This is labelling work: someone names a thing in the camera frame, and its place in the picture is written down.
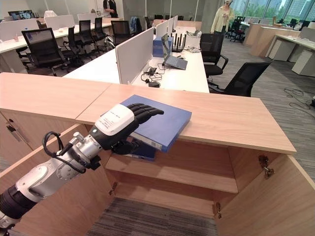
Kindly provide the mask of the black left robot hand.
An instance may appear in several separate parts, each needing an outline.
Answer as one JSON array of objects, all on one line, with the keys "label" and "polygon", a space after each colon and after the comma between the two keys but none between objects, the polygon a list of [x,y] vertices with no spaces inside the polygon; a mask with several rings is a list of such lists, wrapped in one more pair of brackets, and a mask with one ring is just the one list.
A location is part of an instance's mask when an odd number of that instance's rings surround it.
[{"label": "black left robot hand", "polygon": [[145,123],[155,115],[163,114],[163,110],[142,103],[134,103],[128,106],[117,104],[101,115],[89,134],[104,150],[112,150],[120,155],[130,154],[141,146],[141,142],[130,142],[127,137],[140,124]]}]

